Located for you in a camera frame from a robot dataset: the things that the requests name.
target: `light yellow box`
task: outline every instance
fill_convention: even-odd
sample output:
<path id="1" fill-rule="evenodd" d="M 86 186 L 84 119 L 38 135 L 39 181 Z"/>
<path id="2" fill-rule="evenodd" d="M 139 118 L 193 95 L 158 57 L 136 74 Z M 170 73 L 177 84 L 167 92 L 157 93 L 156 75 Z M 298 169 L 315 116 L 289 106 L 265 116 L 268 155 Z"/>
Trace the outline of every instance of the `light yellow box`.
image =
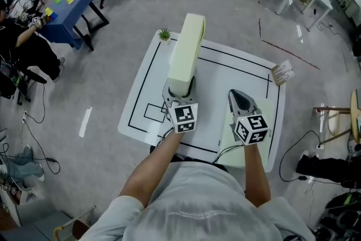
<path id="1" fill-rule="evenodd" d="M 188 13 L 173 52 L 168 73 L 170 91 L 178 97 L 187 94 L 205 31 L 205 17 Z"/>

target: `succulent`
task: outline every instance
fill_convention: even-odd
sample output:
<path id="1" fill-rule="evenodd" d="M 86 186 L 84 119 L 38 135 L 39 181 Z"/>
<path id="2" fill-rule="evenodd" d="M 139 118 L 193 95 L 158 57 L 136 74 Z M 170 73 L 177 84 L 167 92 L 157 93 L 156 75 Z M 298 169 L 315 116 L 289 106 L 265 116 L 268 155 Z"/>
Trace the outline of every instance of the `succulent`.
<path id="1" fill-rule="evenodd" d="M 161 40 L 167 41 L 168 39 L 170 39 L 170 32 L 168 30 L 168 28 L 162 28 L 159 33 L 158 36 Z"/>

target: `blue tablecloth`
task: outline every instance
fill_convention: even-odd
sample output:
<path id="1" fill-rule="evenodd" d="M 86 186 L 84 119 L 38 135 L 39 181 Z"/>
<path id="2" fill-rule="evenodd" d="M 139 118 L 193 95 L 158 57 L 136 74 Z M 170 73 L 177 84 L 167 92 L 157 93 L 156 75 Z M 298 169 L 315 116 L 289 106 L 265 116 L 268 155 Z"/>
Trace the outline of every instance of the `blue tablecloth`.
<path id="1" fill-rule="evenodd" d="M 53 1 L 49 5 L 58 17 L 46 24 L 39 32 L 50 42 L 69 43 L 76 49 L 80 49 L 83 39 L 73 31 L 73 27 L 84 13 L 92 0 L 74 0 L 68 4 L 67 0 L 61 0 L 59 4 Z"/>

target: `black cable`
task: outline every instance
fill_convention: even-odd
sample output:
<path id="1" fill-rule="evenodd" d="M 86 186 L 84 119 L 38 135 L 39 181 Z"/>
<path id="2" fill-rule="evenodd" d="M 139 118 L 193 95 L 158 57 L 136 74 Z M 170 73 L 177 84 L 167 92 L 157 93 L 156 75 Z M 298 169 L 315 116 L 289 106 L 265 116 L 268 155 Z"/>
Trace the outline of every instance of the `black cable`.
<path id="1" fill-rule="evenodd" d="M 234 146 L 231 146 L 231 147 L 228 147 L 228 148 L 223 149 L 223 150 L 219 153 L 218 157 L 215 158 L 215 160 L 213 161 L 213 164 L 214 164 L 215 162 L 217 162 L 217 161 L 219 160 L 219 158 L 220 158 L 222 155 L 224 155 L 225 153 L 228 153 L 228 152 L 230 152 L 230 151 L 232 151 L 232 150 L 234 150 L 234 149 L 236 149 L 236 148 L 239 148 L 239 147 L 243 147 L 243 145 L 237 144 L 237 145 L 234 145 Z"/>
<path id="2" fill-rule="evenodd" d="M 347 43 L 347 45 L 350 45 L 349 42 L 342 36 L 341 33 L 339 33 L 339 32 L 333 32 L 333 31 L 332 31 L 332 27 L 331 27 L 330 25 L 325 25 L 325 24 L 322 23 L 321 21 L 318 22 L 318 24 L 316 24 L 316 26 L 317 26 L 317 28 L 318 28 L 319 31 L 323 31 L 321 25 L 323 25 L 325 28 L 329 28 L 329 30 L 331 31 L 331 33 L 332 33 L 334 36 L 336 36 L 336 35 L 341 36 L 342 39 Z"/>
<path id="3" fill-rule="evenodd" d="M 319 182 L 319 183 L 323 183 L 323 184 L 341 185 L 340 183 L 335 183 L 335 182 L 323 182 L 323 181 L 318 181 L 318 180 L 315 180 L 315 179 L 310 179 L 310 178 L 307 178 L 306 176 L 299 176 L 298 178 L 295 178 L 295 179 L 292 179 L 292 180 L 285 180 L 285 179 L 282 177 L 282 175 L 281 175 L 281 165 L 282 165 L 282 162 L 283 162 L 283 159 L 284 159 L 285 155 L 286 155 L 295 145 L 297 145 L 307 134 L 309 134 L 309 133 L 311 133 L 311 132 L 316 135 L 316 137 L 317 137 L 317 139 L 318 139 L 318 141 L 319 141 L 319 144 L 321 143 L 321 140 L 320 140 L 319 136 L 318 136 L 313 130 L 309 130 L 309 131 L 308 131 L 307 133 L 305 133 L 296 143 L 294 143 L 292 146 L 290 146 L 290 148 L 289 148 L 287 151 L 285 151 L 285 153 L 283 154 L 282 159 L 281 159 L 281 162 L 280 162 L 280 166 L 279 166 L 279 171 L 278 171 L 278 173 L 279 173 L 279 176 L 280 176 L 281 180 L 282 180 L 283 182 L 293 182 L 293 181 L 296 181 L 296 180 L 300 180 L 300 181 L 311 180 L 311 181 Z"/>
<path id="4" fill-rule="evenodd" d="M 28 130 L 29 130 L 29 132 L 30 132 L 30 135 L 32 135 L 33 139 L 34 139 L 34 140 L 37 142 L 37 144 L 39 145 L 39 147 L 40 147 L 40 149 L 41 149 L 41 151 L 42 151 L 42 153 L 43 153 L 43 156 L 44 156 L 44 158 L 45 158 L 46 164 L 47 164 L 47 166 L 49 167 L 49 170 L 50 170 L 54 175 L 59 174 L 60 169 L 61 169 L 59 162 L 58 162 L 57 160 L 55 160 L 55 159 L 53 159 L 53 158 L 50 158 L 50 157 L 47 157 L 47 156 L 45 155 L 42 146 L 39 144 L 38 140 L 34 137 L 32 131 L 31 131 L 30 128 L 29 128 L 28 123 L 25 122 L 25 125 L 28 127 Z M 50 165 L 49 165 L 49 162 L 57 163 L 58 166 L 59 166 L 59 170 L 58 170 L 57 172 L 53 171 L 53 170 L 51 169 Z"/>
<path id="5" fill-rule="evenodd" d="M 164 135 L 160 138 L 160 140 L 159 140 L 158 144 L 156 145 L 156 147 L 158 147 L 158 145 L 159 145 L 161 142 L 163 142 L 163 140 L 165 139 L 165 137 L 166 137 L 172 130 L 173 130 L 173 127 L 171 127 L 168 131 L 166 131 L 166 132 L 164 133 Z"/>
<path id="6" fill-rule="evenodd" d="M 29 115 L 28 113 L 25 113 L 26 116 L 30 117 L 31 119 L 33 119 L 34 122 L 36 122 L 37 124 L 41 124 L 44 122 L 45 119 L 45 101 L 44 101 L 44 95 L 45 95 L 45 84 L 43 84 L 43 108 L 44 108 L 44 116 L 42 118 L 41 121 L 37 121 L 36 119 L 34 119 L 31 115 Z"/>

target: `blue table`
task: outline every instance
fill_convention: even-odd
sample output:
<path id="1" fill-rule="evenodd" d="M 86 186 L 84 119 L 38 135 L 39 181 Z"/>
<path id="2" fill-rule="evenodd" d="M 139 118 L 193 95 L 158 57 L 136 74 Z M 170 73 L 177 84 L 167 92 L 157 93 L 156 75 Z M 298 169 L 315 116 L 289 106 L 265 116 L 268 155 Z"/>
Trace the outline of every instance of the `blue table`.
<path id="1" fill-rule="evenodd" d="M 103 21 L 102 23 L 92 26 L 91 23 L 83 16 L 83 13 L 88 5 Z M 53 3 L 49 5 L 49 8 L 51 8 L 58 17 L 46 24 L 39 31 L 40 34 L 42 34 L 50 42 L 68 43 L 76 49 L 80 49 L 83 42 L 85 42 L 91 50 L 94 50 L 90 41 L 90 36 L 88 34 L 83 35 L 76 27 L 76 23 L 80 17 L 85 20 L 89 33 L 109 24 L 109 21 L 92 3 L 92 0 L 74 0 L 71 4 L 68 4 L 67 0 L 61 0 L 59 4 L 56 4 L 55 1 L 53 1 Z"/>

